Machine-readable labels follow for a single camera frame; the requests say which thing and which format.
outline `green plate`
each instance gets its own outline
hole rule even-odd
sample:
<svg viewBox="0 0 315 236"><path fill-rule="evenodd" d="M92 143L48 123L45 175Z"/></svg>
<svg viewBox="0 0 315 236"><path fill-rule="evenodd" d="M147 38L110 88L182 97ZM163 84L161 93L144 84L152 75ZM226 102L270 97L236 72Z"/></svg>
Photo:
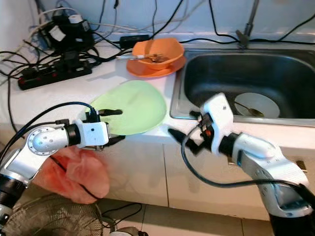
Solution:
<svg viewBox="0 0 315 236"><path fill-rule="evenodd" d="M166 103L159 91L141 80L129 81L100 96L91 104L97 110L120 109L119 116L101 117L110 133L132 135L159 126L166 115Z"/></svg>

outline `white cabinet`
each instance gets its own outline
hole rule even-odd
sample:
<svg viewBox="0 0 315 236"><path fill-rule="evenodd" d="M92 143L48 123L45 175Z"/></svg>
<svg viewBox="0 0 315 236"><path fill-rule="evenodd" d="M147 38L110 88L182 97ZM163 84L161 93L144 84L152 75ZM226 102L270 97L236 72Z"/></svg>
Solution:
<svg viewBox="0 0 315 236"><path fill-rule="evenodd" d="M209 186L198 180L183 162L178 144L164 145L169 206L240 218L268 220L256 186L222 189ZM284 151L291 161L304 161L315 192L315 152ZM206 178L217 182L235 182L251 179L239 167L229 165L224 156L217 157L204 150L194 156L187 150L191 164Z"/></svg>
<svg viewBox="0 0 315 236"><path fill-rule="evenodd" d="M123 140L97 154L108 164L107 198L168 206L162 144Z"/></svg>

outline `floor tile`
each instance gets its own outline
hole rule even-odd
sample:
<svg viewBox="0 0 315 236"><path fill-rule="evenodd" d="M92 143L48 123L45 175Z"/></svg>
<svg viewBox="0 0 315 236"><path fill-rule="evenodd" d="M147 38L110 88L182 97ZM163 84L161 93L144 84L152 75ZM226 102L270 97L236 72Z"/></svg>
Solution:
<svg viewBox="0 0 315 236"><path fill-rule="evenodd" d="M149 236L243 236L239 218L150 205L142 231Z"/></svg>
<svg viewBox="0 0 315 236"><path fill-rule="evenodd" d="M127 204L130 204L130 202L124 202L124 201L118 201L118 200L112 200L112 199L102 199L98 203L98 206L99 206L101 212L105 212L105 211L110 210L110 209L116 209L119 207L126 206ZM143 204L142 210L139 213L137 213L134 216L131 216L130 218L128 218L126 220L123 220L122 222L120 222L117 225L118 229L123 228L123 227L132 227L133 226L133 227L136 227L137 229L141 230L145 207L146 207L146 205ZM122 219L122 218L136 212L138 209L139 209L139 205L135 205L135 206L126 207L126 208L121 209L121 210L109 212L106 215L110 216L113 219L119 220L119 219ZM109 230L104 229L104 236L108 236L108 235L109 235Z"/></svg>
<svg viewBox="0 0 315 236"><path fill-rule="evenodd" d="M243 219L244 236L273 236L270 222Z"/></svg>

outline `white countertop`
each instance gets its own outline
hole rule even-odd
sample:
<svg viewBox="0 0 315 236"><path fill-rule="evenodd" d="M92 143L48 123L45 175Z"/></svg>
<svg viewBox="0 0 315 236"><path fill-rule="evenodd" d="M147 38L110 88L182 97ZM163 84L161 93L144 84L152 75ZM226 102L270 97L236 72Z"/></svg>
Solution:
<svg viewBox="0 0 315 236"><path fill-rule="evenodd" d="M223 48L216 44L198 44L198 47ZM236 48L236 45L228 45L225 48ZM310 46L297 45L251 45L251 48L295 48L295 49L314 49ZM117 52L115 48L104 45L99 48L103 57L110 56ZM98 96L106 93L110 89L128 80L139 80L141 78L130 75L126 70L126 61L111 61L103 63L93 69L93 74L70 79L55 84L45 85L38 88L22 91L18 88L15 81L11 82L11 107L12 114L16 124L23 125L31 118L43 110L63 102L81 101L91 103ZM163 124L149 132L139 135L128 136L128 139L139 142L158 142L168 143L173 139L167 133L168 127L174 127L185 133L188 133L196 121L173 119L169 115L170 104L172 100L175 74L160 77L157 79L146 79L148 83L157 88L167 104L167 115ZM1 124L9 124L7 112L7 84L0 87L0 132ZM54 121L57 119L68 118L74 120L80 118L85 110L82 106L67 106L54 110L42 117L38 122ZM246 132L258 137L275 142L284 148L301 148L314 151L315 153L315 128L284 126L284 125L266 125L235 123L235 132Z"/></svg>

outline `charger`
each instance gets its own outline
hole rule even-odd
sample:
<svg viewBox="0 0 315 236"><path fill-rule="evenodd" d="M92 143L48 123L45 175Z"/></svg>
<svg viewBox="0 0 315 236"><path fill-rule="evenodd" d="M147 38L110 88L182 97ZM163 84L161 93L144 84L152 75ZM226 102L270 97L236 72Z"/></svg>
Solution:
<svg viewBox="0 0 315 236"><path fill-rule="evenodd" d="M122 49L133 48L137 42L147 41L149 40L149 35L134 35L134 36L123 36L120 37L119 45Z"/></svg>

